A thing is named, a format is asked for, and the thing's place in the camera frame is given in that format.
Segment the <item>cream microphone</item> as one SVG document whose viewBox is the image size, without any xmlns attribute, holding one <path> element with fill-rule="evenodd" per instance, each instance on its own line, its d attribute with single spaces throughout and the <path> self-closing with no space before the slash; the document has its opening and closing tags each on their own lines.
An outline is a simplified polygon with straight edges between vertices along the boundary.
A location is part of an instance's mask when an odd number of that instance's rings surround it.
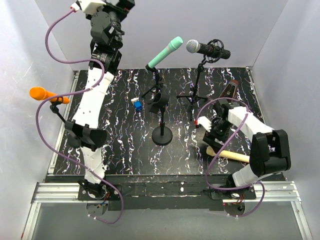
<svg viewBox="0 0 320 240">
<path fill-rule="evenodd" d="M 209 156 L 216 156 L 216 152 L 213 150 L 211 146 L 208 146 L 206 148 L 206 154 Z M 219 155 L 221 158 L 227 158 L 239 162 L 244 162 L 244 163 L 249 163 L 250 162 L 250 157 L 248 155 L 236 153 L 236 152 L 231 152 L 227 150 L 223 150 Z"/>
</svg>

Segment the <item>round base microphone stand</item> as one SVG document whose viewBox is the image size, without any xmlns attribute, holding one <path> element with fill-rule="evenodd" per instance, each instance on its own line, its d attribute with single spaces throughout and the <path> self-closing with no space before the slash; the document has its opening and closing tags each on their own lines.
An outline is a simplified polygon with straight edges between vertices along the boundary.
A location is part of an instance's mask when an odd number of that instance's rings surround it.
<svg viewBox="0 0 320 240">
<path fill-rule="evenodd" d="M 159 122 L 159 126 L 156 127 L 152 131 L 152 141 L 158 146 L 166 146 L 168 145 L 173 139 L 172 131 L 166 126 L 164 116 L 166 111 L 166 106 L 168 105 L 170 100 L 170 96 L 166 95 L 162 92 L 158 92 L 154 99 L 147 103 L 147 110 L 150 113 L 158 114 L 161 113 L 161 119 Z"/>
</svg>

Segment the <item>aluminium frame rail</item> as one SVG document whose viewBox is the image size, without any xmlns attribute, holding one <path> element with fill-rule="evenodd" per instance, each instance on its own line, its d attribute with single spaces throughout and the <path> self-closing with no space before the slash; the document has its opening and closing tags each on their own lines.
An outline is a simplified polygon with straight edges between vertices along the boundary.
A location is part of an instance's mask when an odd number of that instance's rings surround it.
<svg viewBox="0 0 320 240">
<path fill-rule="evenodd" d="M 283 175 L 244 195 L 209 189 L 203 174 L 107 174 L 122 191 L 94 199 L 78 184 L 84 157 L 60 129 L 46 178 L 36 185 L 24 240 L 311 240 L 301 197 Z"/>
</svg>

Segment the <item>shock mount tripod stand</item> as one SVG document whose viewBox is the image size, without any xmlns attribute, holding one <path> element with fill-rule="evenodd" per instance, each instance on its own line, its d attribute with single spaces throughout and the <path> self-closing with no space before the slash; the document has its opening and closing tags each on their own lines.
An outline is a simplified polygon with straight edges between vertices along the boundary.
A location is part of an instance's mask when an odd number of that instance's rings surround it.
<svg viewBox="0 0 320 240">
<path fill-rule="evenodd" d="M 196 69 L 197 70 L 197 76 L 196 76 L 195 83 L 190 88 L 190 90 L 192 91 L 192 94 L 190 94 L 190 95 L 177 95 L 176 96 L 177 99 L 186 98 L 189 101 L 189 106 L 190 106 L 190 117 L 189 117 L 189 120 L 190 121 L 193 120 L 194 104 L 197 103 L 199 100 L 204 100 L 204 101 L 208 100 L 207 97 L 201 97 L 201 96 L 198 95 L 199 80 L 200 80 L 201 73 L 204 71 L 204 65 L 206 63 L 210 63 L 210 64 L 215 63 L 218 60 L 220 60 L 220 59 L 213 59 L 211 57 L 207 57 L 207 56 L 203 55 L 202 61 L 198 64 L 197 69 Z"/>
</svg>

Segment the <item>black marble pattern mat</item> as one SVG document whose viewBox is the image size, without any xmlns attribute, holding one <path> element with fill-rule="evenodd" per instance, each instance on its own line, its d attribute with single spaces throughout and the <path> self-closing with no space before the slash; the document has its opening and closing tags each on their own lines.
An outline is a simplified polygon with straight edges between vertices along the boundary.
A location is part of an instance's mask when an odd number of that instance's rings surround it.
<svg viewBox="0 0 320 240">
<path fill-rule="evenodd" d="M 236 98 L 246 103 L 259 119 L 262 113 L 249 72 L 243 67 L 208 67 L 197 76 L 195 68 L 164 68 L 159 71 L 163 93 L 170 100 L 164 121 L 173 138 L 166 146 L 152 141 L 152 131 L 159 125 L 161 115 L 143 109 L 135 110 L 131 100 L 143 95 L 155 82 L 145 69 L 122 69 L 110 84 L 104 98 L 98 126 L 107 131 L 102 148 L 103 167 L 107 174 L 203 174 L 211 162 L 203 142 L 204 129 L 195 128 L 193 119 L 198 113 L 211 119 L 212 107 L 204 108 L 199 101 L 190 106 L 178 95 L 189 95 L 194 83 L 198 93 L 209 100 L 220 96 L 227 83 L 239 83 Z"/>
</svg>

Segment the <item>orange microphone stand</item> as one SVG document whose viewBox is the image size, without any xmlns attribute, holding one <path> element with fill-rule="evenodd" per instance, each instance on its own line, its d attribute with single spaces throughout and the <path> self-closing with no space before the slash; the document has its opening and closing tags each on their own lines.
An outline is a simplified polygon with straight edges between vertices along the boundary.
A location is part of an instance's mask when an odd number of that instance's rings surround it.
<svg viewBox="0 0 320 240">
<path fill-rule="evenodd" d="M 60 120 L 65 123 L 66 120 L 65 118 L 60 114 L 60 110 L 58 108 L 58 105 L 62 105 L 62 104 L 69 104 L 70 103 L 70 99 L 63 96 L 63 97 L 56 97 L 50 100 L 51 106 L 50 106 L 50 110 L 56 114 Z"/>
</svg>

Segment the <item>teal microphone tripod stand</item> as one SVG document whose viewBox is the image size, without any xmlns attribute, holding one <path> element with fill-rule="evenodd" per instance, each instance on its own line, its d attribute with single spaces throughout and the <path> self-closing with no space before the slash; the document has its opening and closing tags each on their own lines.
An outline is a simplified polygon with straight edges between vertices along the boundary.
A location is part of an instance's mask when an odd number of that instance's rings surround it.
<svg viewBox="0 0 320 240">
<path fill-rule="evenodd" d="M 157 94 L 158 92 L 161 93 L 162 92 L 162 87 L 164 86 L 164 84 L 162 83 L 163 78 L 160 77 L 159 71 L 155 67 L 151 68 L 147 64 L 145 66 L 145 68 L 146 68 L 147 71 L 153 73 L 153 76 L 154 76 L 154 79 L 155 79 L 155 84 L 148 91 L 146 91 L 145 93 L 143 93 L 141 95 L 142 100 L 145 100 L 145 97 L 148 94 L 151 94 L 151 93 Z"/>
</svg>

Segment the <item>teal microphone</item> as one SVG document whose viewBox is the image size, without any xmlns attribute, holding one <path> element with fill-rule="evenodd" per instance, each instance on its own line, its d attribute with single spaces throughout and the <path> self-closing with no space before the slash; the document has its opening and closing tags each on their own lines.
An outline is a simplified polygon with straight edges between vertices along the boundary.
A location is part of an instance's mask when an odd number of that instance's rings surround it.
<svg viewBox="0 0 320 240">
<path fill-rule="evenodd" d="M 180 36 L 172 39 L 168 45 L 158 53 L 146 66 L 145 68 L 153 69 L 156 65 L 158 65 L 161 61 L 163 61 L 168 55 L 176 51 L 183 44 L 183 39 Z"/>
</svg>

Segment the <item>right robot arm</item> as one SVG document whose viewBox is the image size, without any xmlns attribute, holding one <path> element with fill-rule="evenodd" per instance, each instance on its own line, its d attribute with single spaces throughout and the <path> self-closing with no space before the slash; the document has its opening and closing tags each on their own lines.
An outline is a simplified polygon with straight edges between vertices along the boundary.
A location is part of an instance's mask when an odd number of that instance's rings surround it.
<svg viewBox="0 0 320 240">
<path fill-rule="evenodd" d="M 212 189 L 225 191 L 237 199 L 245 189 L 265 177 L 285 172 L 291 168 L 288 134 L 275 130 L 256 118 L 244 102 L 230 97 L 220 97 L 209 102 L 217 116 L 210 120 L 198 114 L 196 126 L 203 126 L 207 143 L 218 157 L 236 136 L 242 132 L 250 140 L 249 163 L 228 176 L 225 186 L 208 184 Z"/>
</svg>

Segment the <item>black silver-grille microphone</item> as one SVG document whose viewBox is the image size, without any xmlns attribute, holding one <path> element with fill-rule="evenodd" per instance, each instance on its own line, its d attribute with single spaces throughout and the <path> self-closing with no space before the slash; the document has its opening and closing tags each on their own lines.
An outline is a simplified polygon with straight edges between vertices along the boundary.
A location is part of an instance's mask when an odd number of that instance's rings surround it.
<svg viewBox="0 0 320 240">
<path fill-rule="evenodd" d="M 191 54 L 199 53 L 212 59 L 227 60 L 231 56 L 231 52 L 224 48 L 224 43 L 219 39 L 213 39 L 207 44 L 191 39 L 186 43 L 186 50 Z"/>
</svg>

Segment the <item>wooden metronome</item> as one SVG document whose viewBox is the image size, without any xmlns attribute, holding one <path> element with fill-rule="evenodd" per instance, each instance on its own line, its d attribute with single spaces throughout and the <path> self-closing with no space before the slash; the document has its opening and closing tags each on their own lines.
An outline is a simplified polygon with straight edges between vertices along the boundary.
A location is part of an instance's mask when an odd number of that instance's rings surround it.
<svg viewBox="0 0 320 240">
<path fill-rule="evenodd" d="M 224 88 L 224 90 L 222 91 L 222 93 L 219 96 L 219 100 L 217 101 L 220 104 L 226 104 L 226 103 L 231 103 L 232 100 L 230 99 L 234 99 L 236 92 L 238 90 L 238 84 L 239 82 L 237 80 L 230 80 L 226 87 Z"/>
</svg>

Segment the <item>blue white small block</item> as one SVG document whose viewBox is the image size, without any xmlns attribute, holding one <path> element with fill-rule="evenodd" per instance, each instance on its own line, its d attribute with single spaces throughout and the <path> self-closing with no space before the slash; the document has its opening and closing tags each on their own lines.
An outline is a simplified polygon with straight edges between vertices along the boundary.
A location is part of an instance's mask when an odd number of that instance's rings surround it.
<svg viewBox="0 0 320 240">
<path fill-rule="evenodd" d="M 133 104 L 136 111 L 141 111 L 143 109 L 143 105 L 138 97 L 132 98 L 130 101 Z"/>
</svg>

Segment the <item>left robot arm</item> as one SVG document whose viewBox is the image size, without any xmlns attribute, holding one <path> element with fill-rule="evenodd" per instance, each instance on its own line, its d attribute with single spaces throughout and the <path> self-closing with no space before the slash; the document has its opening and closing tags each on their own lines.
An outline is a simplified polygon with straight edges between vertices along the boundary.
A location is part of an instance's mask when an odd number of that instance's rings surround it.
<svg viewBox="0 0 320 240">
<path fill-rule="evenodd" d="M 100 111 L 122 57 L 121 22 L 134 6 L 133 0 L 77 0 L 71 5 L 71 9 L 81 10 L 90 21 L 92 40 L 86 82 L 89 91 L 83 93 L 72 120 L 65 122 L 65 129 L 69 133 L 68 144 L 81 149 L 87 166 L 84 180 L 79 184 L 95 200 L 107 194 L 102 184 L 105 177 L 102 147 L 108 133 L 98 128 Z"/>
</svg>

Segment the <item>orange microphone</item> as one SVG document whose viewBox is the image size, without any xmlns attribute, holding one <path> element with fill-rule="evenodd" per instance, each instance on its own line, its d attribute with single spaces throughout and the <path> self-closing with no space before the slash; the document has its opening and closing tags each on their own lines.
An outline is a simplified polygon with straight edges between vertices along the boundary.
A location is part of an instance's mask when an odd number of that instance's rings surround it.
<svg viewBox="0 0 320 240">
<path fill-rule="evenodd" d="M 50 92 L 45 90 L 43 87 L 40 86 L 36 86 L 36 87 L 32 87 L 29 90 L 29 95 L 31 98 L 37 100 L 37 101 L 43 101 L 46 100 L 48 98 L 51 98 L 53 96 L 56 96 L 56 93 Z M 49 100 L 50 102 L 54 103 L 54 102 L 59 102 L 62 104 L 69 104 L 70 100 L 67 97 L 55 97 Z"/>
</svg>

